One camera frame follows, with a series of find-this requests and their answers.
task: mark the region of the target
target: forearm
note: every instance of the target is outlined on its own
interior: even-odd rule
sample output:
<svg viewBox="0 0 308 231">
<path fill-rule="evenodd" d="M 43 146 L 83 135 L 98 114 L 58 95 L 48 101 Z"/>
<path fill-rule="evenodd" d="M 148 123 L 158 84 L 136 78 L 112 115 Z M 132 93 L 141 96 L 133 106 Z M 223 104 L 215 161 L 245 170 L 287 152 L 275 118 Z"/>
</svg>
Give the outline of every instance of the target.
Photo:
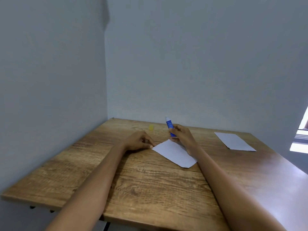
<svg viewBox="0 0 308 231">
<path fill-rule="evenodd" d="M 283 226 L 200 147 L 194 155 L 234 231 L 285 231 Z"/>
<path fill-rule="evenodd" d="M 103 213 L 113 177 L 124 153 L 123 145 L 114 146 L 46 231 L 92 230 Z"/>
</svg>

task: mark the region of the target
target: wooden table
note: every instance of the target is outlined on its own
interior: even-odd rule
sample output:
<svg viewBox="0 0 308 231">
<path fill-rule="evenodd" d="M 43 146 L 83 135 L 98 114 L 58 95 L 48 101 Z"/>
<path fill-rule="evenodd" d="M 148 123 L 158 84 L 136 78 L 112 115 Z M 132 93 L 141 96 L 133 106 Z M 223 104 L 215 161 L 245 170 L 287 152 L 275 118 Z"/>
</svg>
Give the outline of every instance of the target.
<svg viewBox="0 0 308 231">
<path fill-rule="evenodd" d="M 156 143 L 166 124 L 110 119 L 8 188 L 2 199 L 60 210 L 113 144 L 137 130 Z M 228 149 L 212 129 L 190 128 L 206 152 L 288 231 L 308 230 L 308 175 L 248 133 L 235 133 L 256 152 Z M 150 230 L 229 230 L 198 164 L 181 168 L 153 150 L 125 155 L 114 177 L 105 221 Z"/>
</svg>

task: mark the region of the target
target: yellow object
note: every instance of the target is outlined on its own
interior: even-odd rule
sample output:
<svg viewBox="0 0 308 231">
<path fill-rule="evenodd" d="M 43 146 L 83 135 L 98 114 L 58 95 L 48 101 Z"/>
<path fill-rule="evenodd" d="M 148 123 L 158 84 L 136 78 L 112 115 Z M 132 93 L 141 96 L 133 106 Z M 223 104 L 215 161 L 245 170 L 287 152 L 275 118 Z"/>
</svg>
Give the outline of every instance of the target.
<svg viewBox="0 0 308 231">
<path fill-rule="evenodd" d="M 149 125 L 149 130 L 150 130 L 150 131 L 154 130 L 154 125 L 153 125 L 153 124 L 150 124 L 150 125 Z"/>
</svg>

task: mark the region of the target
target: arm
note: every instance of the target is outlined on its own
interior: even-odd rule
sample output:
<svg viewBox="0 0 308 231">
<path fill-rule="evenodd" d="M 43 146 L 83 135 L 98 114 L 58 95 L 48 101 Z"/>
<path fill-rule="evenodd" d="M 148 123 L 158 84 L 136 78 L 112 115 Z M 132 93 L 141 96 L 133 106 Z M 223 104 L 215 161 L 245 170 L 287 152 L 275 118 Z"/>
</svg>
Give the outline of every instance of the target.
<svg viewBox="0 0 308 231">
<path fill-rule="evenodd" d="M 187 152 L 197 159 L 201 171 L 233 231 L 286 231 L 284 227 L 250 196 L 235 180 L 227 175 L 195 141 L 189 129 L 174 124 L 169 129 Z"/>
<path fill-rule="evenodd" d="M 104 211 L 110 186 L 122 156 L 127 150 L 149 149 L 155 145 L 148 134 L 138 131 L 113 146 L 45 231 L 92 230 Z"/>
</svg>

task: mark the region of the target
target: white wall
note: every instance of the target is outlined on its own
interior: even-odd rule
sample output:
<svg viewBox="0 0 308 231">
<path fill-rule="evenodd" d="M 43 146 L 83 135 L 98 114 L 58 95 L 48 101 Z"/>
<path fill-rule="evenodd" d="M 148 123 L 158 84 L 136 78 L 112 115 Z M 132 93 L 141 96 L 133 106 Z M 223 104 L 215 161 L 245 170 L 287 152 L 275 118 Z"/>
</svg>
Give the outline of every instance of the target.
<svg viewBox="0 0 308 231">
<path fill-rule="evenodd" d="M 108 0 L 108 118 L 250 132 L 288 158 L 308 106 L 307 4 Z"/>
<path fill-rule="evenodd" d="M 103 0 L 0 0 L 0 192 L 107 120 Z M 1 230 L 48 210 L 0 202 Z"/>
</svg>

